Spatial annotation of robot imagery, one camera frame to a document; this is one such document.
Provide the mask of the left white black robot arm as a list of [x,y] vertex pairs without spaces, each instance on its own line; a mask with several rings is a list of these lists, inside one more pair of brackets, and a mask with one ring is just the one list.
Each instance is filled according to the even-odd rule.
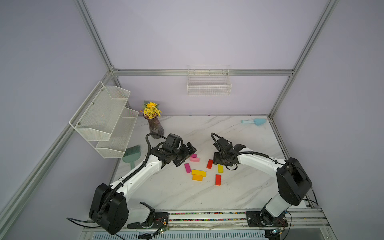
[[152,175],[173,162],[176,167],[197,152],[190,143],[175,134],[164,137],[159,134],[145,136],[148,145],[146,158],[129,173],[107,185],[100,184],[92,200],[89,221],[67,218],[83,228],[102,228],[110,235],[117,235],[129,219],[128,201],[133,193]]

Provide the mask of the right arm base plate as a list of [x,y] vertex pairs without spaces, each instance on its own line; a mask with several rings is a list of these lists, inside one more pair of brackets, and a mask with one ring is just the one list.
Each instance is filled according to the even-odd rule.
[[278,217],[273,217],[267,211],[247,211],[246,220],[248,226],[266,228],[266,227],[287,227],[288,223],[284,213],[281,213]]

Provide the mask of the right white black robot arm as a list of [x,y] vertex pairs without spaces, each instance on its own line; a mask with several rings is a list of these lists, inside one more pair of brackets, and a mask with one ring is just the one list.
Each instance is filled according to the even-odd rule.
[[214,143],[214,163],[226,167],[245,165],[274,177],[278,193],[262,209],[261,217],[276,219],[291,206],[298,206],[313,187],[312,181],[295,158],[281,160],[252,151],[244,145]]

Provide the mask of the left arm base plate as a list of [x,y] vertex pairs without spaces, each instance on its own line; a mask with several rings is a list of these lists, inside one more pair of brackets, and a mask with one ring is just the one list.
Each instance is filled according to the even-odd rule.
[[159,229],[168,224],[170,214],[167,212],[155,212],[150,214],[144,222],[127,224],[128,229]]

